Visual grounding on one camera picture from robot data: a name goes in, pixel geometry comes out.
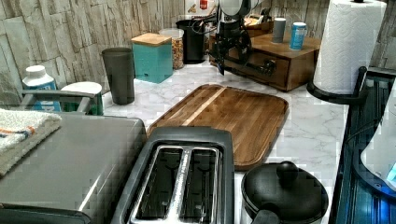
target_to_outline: container lid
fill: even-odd
[[[97,94],[102,90],[102,86],[96,82],[76,82],[62,88],[62,91],[76,91],[90,94]]]
[[[295,25],[295,26],[306,26],[306,24],[304,22],[301,22],[301,21],[294,22],[293,25]]]
[[[159,34],[172,36],[172,38],[181,38],[184,35],[184,31],[177,28],[168,28],[168,29],[162,29],[159,32]]]
[[[172,41],[172,37],[170,36],[152,33],[143,34],[132,39],[133,43],[148,46],[160,46],[170,41]]]
[[[311,223],[327,211],[326,189],[311,174],[290,161],[266,163],[248,171],[242,180],[247,207],[276,213],[282,223]]]
[[[46,67],[43,65],[34,65],[26,68],[26,76],[43,77],[46,75]]]

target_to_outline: black canister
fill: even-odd
[[[202,63],[204,61],[204,37],[200,22],[194,20],[178,21],[177,29],[184,31],[184,63]]]

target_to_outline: gray tumbler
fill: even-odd
[[[134,101],[134,55],[131,49],[112,48],[102,51],[113,102],[128,105]]]
[[[286,19],[275,18],[273,40],[274,43],[283,43],[283,34],[285,34]]]

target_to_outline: cutting board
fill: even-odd
[[[275,142],[288,112],[288,102],[272,95],[220,85],[204,85],[186,96],[149,128],[211,126],[233,138],[236,171],[262,163]]]

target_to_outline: white container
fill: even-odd
[[[46,72],[42,65],[26,68],[26,78],[22,81],[26,90],[56,90],[55,80]],[[39,101],[32,107],[33,110],[61,111],[59,102]]]
[[[103,102],[102,102],[102,86],[96,82],[76,82],[67,85],[61,89],[61,91],[75,91],[95,94],[96,105],[91,105],[91,109],[88,112],[89,115],[103,115]],[[66,103],[64,104],[64,112],[77,111],[79,103]]]

